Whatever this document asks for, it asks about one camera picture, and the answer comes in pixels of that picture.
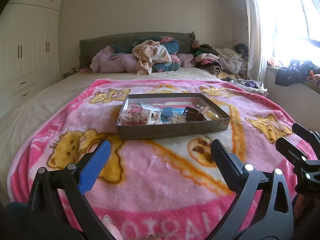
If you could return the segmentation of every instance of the bedside table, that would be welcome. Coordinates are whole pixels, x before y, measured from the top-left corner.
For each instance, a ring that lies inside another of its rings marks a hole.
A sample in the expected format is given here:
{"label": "bedside table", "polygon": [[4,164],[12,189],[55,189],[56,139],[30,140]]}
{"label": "bedside table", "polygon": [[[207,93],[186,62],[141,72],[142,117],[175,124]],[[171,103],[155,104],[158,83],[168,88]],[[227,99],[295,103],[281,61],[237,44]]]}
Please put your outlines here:
{"label": "bedside table", "polygon": [[68,73],[65,73],[65,74],[63,74],[63,79],[65,79],[65,78],[67,78],[69,76],[72,76],[74,74],[77,74],[78,72],[79,72],[79,70],[72,70],[72,71],[70,71]]}

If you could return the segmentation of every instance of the metal screw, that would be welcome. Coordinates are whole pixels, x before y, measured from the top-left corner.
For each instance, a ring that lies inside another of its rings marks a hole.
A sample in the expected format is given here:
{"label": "metal screw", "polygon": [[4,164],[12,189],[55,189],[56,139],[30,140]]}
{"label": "metal screw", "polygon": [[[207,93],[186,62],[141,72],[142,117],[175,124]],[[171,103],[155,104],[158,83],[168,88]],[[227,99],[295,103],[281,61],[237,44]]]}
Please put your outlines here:
{"label": "metal screw", "polygon": [[45,172],[45,168],[44,167],[39,168],[39,170],[38,170],[39,174],[44,173],[44,172]]}
{"label": "metal screw", "polygon": [[68,170],[74,170],[75,167],[76,167],[75,163],[69,163],[68,166],[67,166]]}
{"label": "metal screw", "polygon": [[246,164],[245,166],[245,169],[247,170],[247,171],[253,171],[253,166],[251,165],[251,164]]}
{"label": "metal screw", "polygon": [[275,173],[278,174],[278,175],[281,175],[282,171],[281,171],[281,169],[275,169]]}

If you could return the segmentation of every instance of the brown claw clip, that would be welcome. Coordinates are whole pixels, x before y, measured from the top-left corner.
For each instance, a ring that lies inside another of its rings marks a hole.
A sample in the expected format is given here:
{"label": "brown claw clip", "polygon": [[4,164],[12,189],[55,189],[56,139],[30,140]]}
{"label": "brown claw clip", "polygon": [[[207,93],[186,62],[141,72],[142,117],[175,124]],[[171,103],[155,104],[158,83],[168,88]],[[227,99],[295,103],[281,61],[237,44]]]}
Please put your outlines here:
{"label": "brown claw clip", "polygon": [[186,108],[183,111],[183,114],[186,116],[187,122],[199,122],[206,120],[201,111],[190,106],[186,106]]}

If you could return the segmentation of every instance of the wall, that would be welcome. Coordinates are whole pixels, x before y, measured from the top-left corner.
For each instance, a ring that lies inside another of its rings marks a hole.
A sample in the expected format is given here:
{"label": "wall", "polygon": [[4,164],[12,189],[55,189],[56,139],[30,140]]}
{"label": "wall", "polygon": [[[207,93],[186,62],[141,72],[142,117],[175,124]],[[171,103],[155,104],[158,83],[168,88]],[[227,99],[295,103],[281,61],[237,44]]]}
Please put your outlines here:
{"label": "wall", "polygon": [[79,65],[79,41],[117,33],[194,31],[202,43],[231,40],[230,0],[62,0],[61,74]]}
{"label": "wall", "polygon": [[248,14],[245,0],[231,0],[231,47],[243,43],[249,47]]}
{"label": "wall", "polygon": [[305,128],[320,132],[319,93],[302,84],[289,87],[275,85],[276,74],[267,69],[265,87],[268,98],[281,106],[296,122]]}

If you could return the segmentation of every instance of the fingernail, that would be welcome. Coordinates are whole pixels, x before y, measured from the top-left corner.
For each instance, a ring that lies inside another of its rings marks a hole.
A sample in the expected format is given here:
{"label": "fingernail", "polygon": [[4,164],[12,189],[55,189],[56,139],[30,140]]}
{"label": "fingernail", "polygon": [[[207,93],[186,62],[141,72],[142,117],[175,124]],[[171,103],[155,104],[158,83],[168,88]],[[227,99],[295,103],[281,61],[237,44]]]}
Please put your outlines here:
{"label": "fingernail", "polygon": [[102,219],[102,223],[110,223],[111,225],[113,225],[112,219],[108,215],[104,215],[104,217]]}

